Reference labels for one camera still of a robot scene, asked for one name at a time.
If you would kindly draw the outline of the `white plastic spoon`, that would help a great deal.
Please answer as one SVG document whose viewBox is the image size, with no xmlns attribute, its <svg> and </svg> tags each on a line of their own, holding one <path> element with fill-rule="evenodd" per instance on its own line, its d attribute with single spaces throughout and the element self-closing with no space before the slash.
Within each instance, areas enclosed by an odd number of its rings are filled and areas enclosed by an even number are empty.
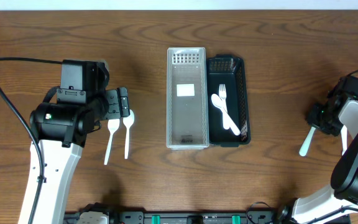
<svg viewBox="0 0 358 224">
<path fill-rule="evenodd" d="M 135 115 L 132 110 L 129 110 L 129 116 L 123 118 L 124 126 L 126 127 L 126 140 L 125 140 L 125 146 L 124 146 L 124 158 L 128 159 L 129 157 L 129 146 L 130 146 L 130 130 L 131 126 L 134 124 Z"/>
<path fill-rule="evenodd" d="M 211 101 L 213 106 L 221 110 L 223 120 L 227 123 L 233 134 L 235 136 L 239 136 L 241 132 L 235 122 L 229 116 L 227 109 L 225 109 L 223 100 L 217 94 L 214 93 L 211 95 Z"/>
<path fill-rule="evenodd" d="M 109 161 L 114 133 L 119 129 L 120 123 L 121 123 L 120 119 L 110 119 L 108 121 L 109 140 L 104 157 L 105 166 L 108 164 Z"/>
</svg>

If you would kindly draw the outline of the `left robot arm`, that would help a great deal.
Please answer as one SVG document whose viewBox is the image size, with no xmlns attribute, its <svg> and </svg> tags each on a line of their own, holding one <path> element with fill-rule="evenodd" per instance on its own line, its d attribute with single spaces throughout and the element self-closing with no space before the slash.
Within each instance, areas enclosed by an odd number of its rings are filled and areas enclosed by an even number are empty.
<svg viewBox="0 0 358 224">
<path fill-rule="evenodd" d="M 127 89 L 107 90 L 105 61 L 64 60 L 60 86 L 30 114 L 36 143 L 19 223 L 63 223 L 70 184 L 88 134 L 131 117 Z"/>
</svg>

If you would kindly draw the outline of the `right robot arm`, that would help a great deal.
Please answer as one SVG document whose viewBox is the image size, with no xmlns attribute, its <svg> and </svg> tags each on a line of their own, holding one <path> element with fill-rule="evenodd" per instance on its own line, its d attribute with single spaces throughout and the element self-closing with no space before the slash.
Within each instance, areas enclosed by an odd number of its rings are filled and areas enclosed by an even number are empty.
<svg viewBox="0 0 358 224">
<path fill-rule="evenodd" d="M 305 156 L 316 130 L 342 137 L 342 154 L 331 183 L 314 194 L 284 205 L 274 223 L 335 223 L 358 213 L 358 78 L 341 77 L 325 104 L 316 103 L 308 114 L 311 126 L 300 149 Z"/>
</svg>

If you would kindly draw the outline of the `pale green plastic fork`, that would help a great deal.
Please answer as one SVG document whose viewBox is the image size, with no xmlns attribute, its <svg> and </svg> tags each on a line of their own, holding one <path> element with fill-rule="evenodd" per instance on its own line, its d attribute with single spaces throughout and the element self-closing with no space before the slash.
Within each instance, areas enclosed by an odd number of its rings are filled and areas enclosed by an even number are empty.
<svg viewBox="0 0 358 224">
<path fill-rule="evenodd" d="M 307 155 L 315 131 L 316 131 L 316 128 L 312 126 L 309 133 L 305 137 L 303 144 L 300 147 L 300 150 L 299 150 L 300 156 L 305 157 Z"/>
</svg>

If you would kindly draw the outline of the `white plastic fork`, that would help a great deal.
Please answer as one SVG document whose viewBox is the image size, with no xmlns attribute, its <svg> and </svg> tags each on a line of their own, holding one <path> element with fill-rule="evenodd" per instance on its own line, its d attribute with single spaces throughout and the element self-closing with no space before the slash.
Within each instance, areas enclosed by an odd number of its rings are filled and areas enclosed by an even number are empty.
<svg viewBox="0 0 358 224">
<path fill-rule="evenodd" d="M 227 111 L 227 104 L 226 104 L 227 93 L 226 93 L 226 85 L 225 84 L 220 84 L 219 85 L 218 95 L 219 95 L 220 99 L 223 102 L 224 110 Z M 223 128 L 224 129 L 229 129 L 230 128 L 228 120 L 227 120 L 225 115 L 223 115 Z"/>
<path fill-rule="evenodd" d="M 344 125 L 341 129 L 342 155 L 347 150 L 347 127 Z"/>
</svg>

